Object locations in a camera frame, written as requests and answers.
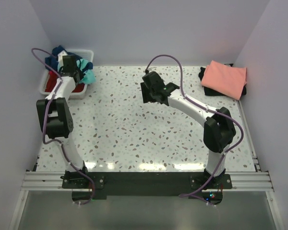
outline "white wall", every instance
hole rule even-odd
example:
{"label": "white wall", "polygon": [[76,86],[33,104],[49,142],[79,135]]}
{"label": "white wall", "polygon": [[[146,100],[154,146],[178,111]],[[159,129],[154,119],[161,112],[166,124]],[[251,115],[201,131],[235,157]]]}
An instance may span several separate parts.
{"label": "white wall", "polygon": [[0,0],[0,230],[8,228],[26,169],[41,142],[37,86],[44,68],[34,46],[51,50],[28,0]]}
{"label": "white wall", "polygon": [[[55,44],[84,47],[96,65],[232,63],[269,0],[30,0]],[[165,59],[164,63],[173,63]]]}
{"label": "white wall", "polygon": [[247,67],[244,111],[288,229],[288,0],[270,1],[235,66]]}

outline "teal cloth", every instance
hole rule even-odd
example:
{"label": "teal cloth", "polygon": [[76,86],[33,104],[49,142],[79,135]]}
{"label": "teal cloth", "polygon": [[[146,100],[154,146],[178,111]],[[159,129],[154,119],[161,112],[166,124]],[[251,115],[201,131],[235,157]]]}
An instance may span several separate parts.
{"label": "teal cloth", "polygon": [[[80,70],[82,71],[86,67],[88,62],[89,61],[86,59],[77,60],[77,66],[80,67]],[[91,84],[96,81],[95,74],[91,69],[86,70],[85,72],[83,72],[83,74],[84,74],[84,77],[79,83]]]}

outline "red cloth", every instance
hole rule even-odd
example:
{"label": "red cloth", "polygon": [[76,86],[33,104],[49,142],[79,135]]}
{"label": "red cloth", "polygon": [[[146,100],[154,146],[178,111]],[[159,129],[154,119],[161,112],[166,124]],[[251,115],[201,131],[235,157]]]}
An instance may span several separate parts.
{"label": "red cloth", "polygon": [[[49,71],[49,78],[46,84],[45,92],[51,92],[57,84],[58,76]],[[73,90],[73,92],[82,92],[84,89],[84,83],[78,84],[77,87]]]}
{"label": "red cloth", "polygon": [[236,68],[211,61],[207,66],[202,85],[239,100],[246,84],[246,68]]}

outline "pink towel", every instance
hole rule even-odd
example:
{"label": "pink towel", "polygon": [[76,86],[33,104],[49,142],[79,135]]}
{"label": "pink towel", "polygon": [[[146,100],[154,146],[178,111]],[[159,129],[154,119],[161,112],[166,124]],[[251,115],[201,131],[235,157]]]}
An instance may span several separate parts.
{"label": "pink towel", "polygon": [[211,61],[207,66],[202,85],[239,100],[246,84],[246,68],[236,68]]}

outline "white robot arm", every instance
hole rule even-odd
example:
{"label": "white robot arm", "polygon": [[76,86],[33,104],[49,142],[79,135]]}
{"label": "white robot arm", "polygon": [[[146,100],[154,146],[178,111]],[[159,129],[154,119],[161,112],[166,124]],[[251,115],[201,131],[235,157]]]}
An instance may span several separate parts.
{"label": "white robot arm", "polygon": [[[60,73],[61,79],[57,79],[54,89],[45,99],[38,100],[36,103],[40,126],[43,131],[45,108],[48,101],[53,99],[48,112],[46,135],[50,139],[57,139],[64,144],[67,158],[73,163],[75,168],[85,172],[84,161],[78,154],[72,138],[73,121],[67,105],[69,96],[83,78],[83,73],[77,67],[75,56],[67,55],[65,51],[59,54],[59,62],[63,63],[62,72]],[[66,171],[76,171],[67,162],[62,148],[60,148],[60,143],[57,141],[55,143],[58,145],[64,159]]]}
{"label": "white robot arm", "polygon": [[[208,163],[205,171],[209,175],[212,175],[217,168],[213,176],[218,177],[223,174],[225,172],[225,159],[223,159],[219,167],[217,165],[222,155],[226,154],[225,151],[233,141],[236,130],[232,121],[210,111],[218,111],[230,116],[229,110],[224,107],[217,110],[190,96],[183,96],[178,90],[179,86],[173,83],[165,85],[161,77],[154,71],[147,73],[143,77],[143,81],[141,89],[144,103],[159,102],[176,108],[192,117],[204,128],[204,143],[209,148]],[[191,99],[206,109],[195,106],[186,98]]]}

